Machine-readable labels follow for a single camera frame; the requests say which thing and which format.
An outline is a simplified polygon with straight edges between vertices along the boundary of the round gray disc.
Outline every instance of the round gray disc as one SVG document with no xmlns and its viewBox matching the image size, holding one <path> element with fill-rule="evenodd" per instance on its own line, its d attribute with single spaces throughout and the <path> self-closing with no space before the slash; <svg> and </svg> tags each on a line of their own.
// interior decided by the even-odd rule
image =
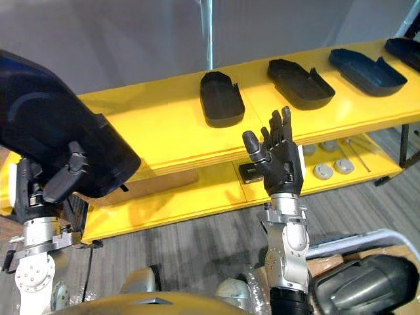
<svg viewBox="0 0 420 315">
<path fill-rule="evenodd" d="M 349 159 L 338 159 L 334 162 L 334 168 L 341 174 L 350 174 L 354 171 L 354 165 Z"/>
<path fill-rule="evenodd" d="M 317 147 L 315 144 L 307 144 L 306 146 L 303 146 L 303 155 L 304 156 L 311 156 L 314 154 L 317 150 Z"/>
<path fill-rule="evenodd" d="M 339 145 L 337 144 L 337 140 L 329 140 L 321 142 L 321 148 L 326 152 L 334 152 L 338 150 Z"/>
<path fill-rule="evenodd" d="M 333 169 L 330 168 L 326 164 L 317 164 L 314 167 L 314 175 L 317 179 L 322 179 L 322 180 L 330 179 L 333 176 L 333 174 L 334 174 Z"/>
</svg>

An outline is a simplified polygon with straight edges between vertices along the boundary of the yellow shelving unit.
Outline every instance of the yellow shelving unit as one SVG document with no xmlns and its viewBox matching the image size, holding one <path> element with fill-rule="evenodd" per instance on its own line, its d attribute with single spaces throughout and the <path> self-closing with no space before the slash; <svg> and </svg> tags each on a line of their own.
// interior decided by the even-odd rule
<svg viewBox="0 0 420 315">
<path fill-rule="evenodd" d="M 359 51 L 372 59 L 383 56 L 408 79 L 400 91 L 387 97 L 366 95 L 341 77 L 329 65 L 331 48 L 221 68 L 220 71 L 228 74 L 233 82 L 238 82 L 245 104 L 243 121 L 229 128 L 211 128 L 205 123 L 200 102 L 200 79 L 204 72 L 79 96 L 93 112 L 103 113 L 142 158 L 142 166 L 130 180 L 187 169 L 197 169 L 199 174 L 197 183 L 182 188 L 109 207 L 95 209 L 90 206 L 83 239 L 89 242 L 267 200 L 261 182 L 242 184 L 237 166 L 247 159 L 242 133 L 252 130 L 259 134 L 260 128 L 268 124 L 271 112 L 288 104 L 266 75 L 268 61 L 273 58 L 298 62 L 306 70 L 315 67 L 336 92 L 330 103 L 317 110 L 302 111 L 291 106 L 293 135 L 298 144 L 314 144 L 419 121 L 420 75 L 388 54 L 384 44 L 385 40 L 380 40 L 340 48 Z M 335 172 L 325 181 L 313 176 L 313 165 L 324 161 L 332 166 L 337 156 L 319 150 L 316 157 L 308 157 L 303 193 L 401 171 L 380 149 L 375 154 L 362 150 L 361 154 L 366 163 L 372 165 L 371 172 L 352 157 L 356 166 L 353 173 L 340 175 Z M 18 161 L 16 154 L 9 155 L 0 174 L 0 213 L 4 215 L 11 211 L 7 196 L 7 164 L 13 161 Z"/>
<path fill-rule="evenodd" d="M 345 144 L 341 144 L 345 154 L 354 164 L 354 171 L 348 175 L 334 172 L 329 180 L 317 179 L 312 173 L 316 164 L 326 163 L 333 168 L 333 162 L 343 157 L 340 151 L 328 153 L 319 148 L 313 156 L 305 158 L 306 177 L 302 193 L 320 192 L 385 175 L 396 175 L 401 171 L 372 139 L 366 135 L 359 137 L 364 137 L 372 143 L 370 146 L 373 152 L 353 145 L 371 169 L 370 172 L 366 171 Z M 198 169 L 199 180 L 194 184 L 107 207 L 91 206 L 83 241 L 91 242 L 133 230 L 213 215 L 268 201 L 263 182 L 242 182 L 238 166 L 249 162 L 248 159 L 241 159 L 202 167 Z"/>
</svg>

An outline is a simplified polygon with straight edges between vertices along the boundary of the white wall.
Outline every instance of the white wall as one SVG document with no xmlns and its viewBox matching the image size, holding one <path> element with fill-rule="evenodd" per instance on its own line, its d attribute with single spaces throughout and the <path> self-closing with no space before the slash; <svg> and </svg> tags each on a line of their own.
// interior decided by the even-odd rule
<svg viewBox="0 0 420 315">
<path fill-rule="evenodd" d="M 0 44 L 77 94 L 205 67 L 200 4 L 189 0 L 0 0 Z"/>
<path fill-rule="evenodd" d="M 213 0 L 215 67 L 394 35 L 415 0 Z"/>
<path fill-rule="evenodd" d="M 413 1 L 213 0 L 214 65 L 387 37 Z M 206 65 L 200 0 L 0 0 L 0 47 L 77 94 Z"/>
</svg>

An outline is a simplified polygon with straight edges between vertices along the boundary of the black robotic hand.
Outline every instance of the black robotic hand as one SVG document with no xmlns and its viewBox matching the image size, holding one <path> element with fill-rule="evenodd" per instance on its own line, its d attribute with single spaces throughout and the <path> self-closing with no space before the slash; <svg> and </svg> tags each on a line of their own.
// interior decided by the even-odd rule
<svg viewBox="0 0 420 315">
<path fill-rule="evenodd" d="M 252 131 L 243 133 L 245 147 L 255 167 L 264 175 L 267 194 L 301 193 L 303 175 L 297 145 L 292 141 L 291 114 L 288 106 L 275 110 L 270 119 L 270 132 L 261 129 L 264 142 L 259 143 Z"/>
</svg>

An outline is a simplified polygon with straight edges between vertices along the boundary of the black metal frame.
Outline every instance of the black metal frame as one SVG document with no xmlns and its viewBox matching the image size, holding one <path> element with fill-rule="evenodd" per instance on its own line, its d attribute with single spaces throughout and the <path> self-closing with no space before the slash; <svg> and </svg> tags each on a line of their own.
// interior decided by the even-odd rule
<svg viewBox="0 0 420 315">
<path fill-rule="evenodd" d="M 409 124 L 403 124 L 401 128 L 401 143 L 400 143 L 400 162 L 399 166 L 403 169 L 416 164 L 420 161 L 420 151 L 414 153 L 411 157 L 407 158 L 407 148 L 408 148 L 408 133 L 409 133 Z M 375 181 L 375 186 L 384 185 L 386 182 L 390 181 L 391 177 L 385 176 Z"/>
</svg>

